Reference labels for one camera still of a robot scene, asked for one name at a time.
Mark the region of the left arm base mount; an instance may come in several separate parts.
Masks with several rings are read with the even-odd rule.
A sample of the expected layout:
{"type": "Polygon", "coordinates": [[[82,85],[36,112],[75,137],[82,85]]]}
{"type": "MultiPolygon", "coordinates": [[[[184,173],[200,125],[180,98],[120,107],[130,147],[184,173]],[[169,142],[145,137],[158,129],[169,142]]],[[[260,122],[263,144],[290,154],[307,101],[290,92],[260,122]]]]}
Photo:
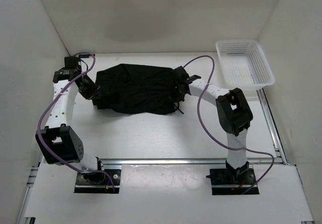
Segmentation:
{"type": "Polygon", "coordinates": [[[120,191],[121,168],[113,167],[105,169],[105,172],[111,177],[110,179],[102,173],[78,173],[75,180],[74,193],[91,193],[91,194],[118,194],[120,191]]]}

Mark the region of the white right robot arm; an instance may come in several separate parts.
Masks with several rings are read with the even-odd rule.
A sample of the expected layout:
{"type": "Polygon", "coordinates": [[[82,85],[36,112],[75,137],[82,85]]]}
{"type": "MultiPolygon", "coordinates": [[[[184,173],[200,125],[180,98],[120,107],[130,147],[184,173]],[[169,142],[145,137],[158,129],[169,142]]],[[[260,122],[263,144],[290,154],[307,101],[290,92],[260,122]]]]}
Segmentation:
{"type": "Polygon", "coordinates": [[[198,75],[189,76],[180,66],[174,69],[177,81],[176,93],[182,100],[186,94],[198,97],[197,115],[202,122],[200,103],[204,100],[217,109],[219,124],[226,132],[227,144],[220,145],[228,150],[226,165],[226,178],[230,183],[236,184],[244,178],[249,168],[246,156],[246,136],[253,114],[239,88],[228,90],[207,83],[198,75]]]}

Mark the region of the black shorts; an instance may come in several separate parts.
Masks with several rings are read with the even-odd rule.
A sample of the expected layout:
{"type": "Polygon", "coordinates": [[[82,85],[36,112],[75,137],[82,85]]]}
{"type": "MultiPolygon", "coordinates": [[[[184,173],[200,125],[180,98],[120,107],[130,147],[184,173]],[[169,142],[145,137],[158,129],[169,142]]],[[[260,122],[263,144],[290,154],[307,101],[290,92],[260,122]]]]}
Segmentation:
{"type": "Polygon", "coordinates": [[[178,79],[169,67],[119,64],[97,72],[99,95],[92,99],[97,109],[118,113],[167,115],[176,111],[175,103],[184,101],[178,79]]]}

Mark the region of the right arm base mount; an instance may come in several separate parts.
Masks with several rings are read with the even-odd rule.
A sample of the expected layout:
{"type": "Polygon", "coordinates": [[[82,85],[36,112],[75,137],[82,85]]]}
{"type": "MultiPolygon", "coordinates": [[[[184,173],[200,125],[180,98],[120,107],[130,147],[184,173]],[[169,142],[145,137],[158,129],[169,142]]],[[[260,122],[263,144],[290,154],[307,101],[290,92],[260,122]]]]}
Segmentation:
{"type": "Polygon", "coordinates": [[[212,195],[258,195],[257,184],[247,191],[256,182],[253,168],[248,169],[236,179],[227,169],[210,169],[206,178],[210,179],[212,195]]]}

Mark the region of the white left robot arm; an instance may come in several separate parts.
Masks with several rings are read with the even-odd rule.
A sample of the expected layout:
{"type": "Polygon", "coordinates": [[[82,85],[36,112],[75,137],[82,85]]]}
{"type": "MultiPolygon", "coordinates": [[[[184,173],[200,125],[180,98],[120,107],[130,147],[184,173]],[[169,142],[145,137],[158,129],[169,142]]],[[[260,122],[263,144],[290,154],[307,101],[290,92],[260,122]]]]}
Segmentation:
{"type": "Polygon", "coordinates": [[[71,126],[75,98],[80,94],[86,100],[98,97],[100,86],[95,84],[82,68],[81,53],[67,56],[64,67],[53,76],[53,100],[41,115],[36,141],[43,157],[51,165],[67,165],[79,173],[88,173],[95,184],[105,180],[106,172],[98,157],[85,152],[82,140],[71,126]]]}

